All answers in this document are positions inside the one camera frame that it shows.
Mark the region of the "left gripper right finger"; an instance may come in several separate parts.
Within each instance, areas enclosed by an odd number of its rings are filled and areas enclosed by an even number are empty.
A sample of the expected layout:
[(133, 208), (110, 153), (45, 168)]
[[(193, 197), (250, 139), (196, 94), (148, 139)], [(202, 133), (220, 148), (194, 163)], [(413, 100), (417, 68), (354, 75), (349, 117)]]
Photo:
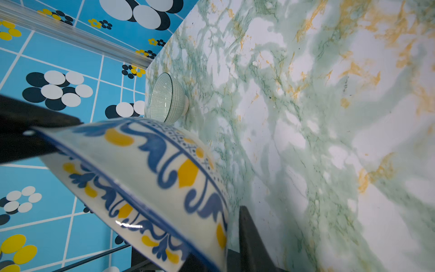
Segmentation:
[(242, 272), (283, 272), (274, 265), (246, 206), (239, 210), (239, 245)]

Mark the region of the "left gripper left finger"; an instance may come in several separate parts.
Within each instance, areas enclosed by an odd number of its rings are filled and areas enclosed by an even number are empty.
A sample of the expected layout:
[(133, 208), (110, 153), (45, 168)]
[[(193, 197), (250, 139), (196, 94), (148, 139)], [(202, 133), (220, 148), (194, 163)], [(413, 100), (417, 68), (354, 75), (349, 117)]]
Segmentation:
[(81, 125), (80, 119), (1, 96), (1, 164), (56, 153), (37, 128), (63, 129)]

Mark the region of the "blue yellow floral bowl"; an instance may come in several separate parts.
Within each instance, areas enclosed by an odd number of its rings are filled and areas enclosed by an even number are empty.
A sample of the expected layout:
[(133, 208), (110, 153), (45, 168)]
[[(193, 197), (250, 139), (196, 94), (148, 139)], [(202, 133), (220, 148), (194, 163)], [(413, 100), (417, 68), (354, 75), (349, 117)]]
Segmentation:
[(35, 132), (57, 149), (41, 157), (51, 172), (151, 262), (226, 271), (228, 193), (194, 134), (144, 117)]

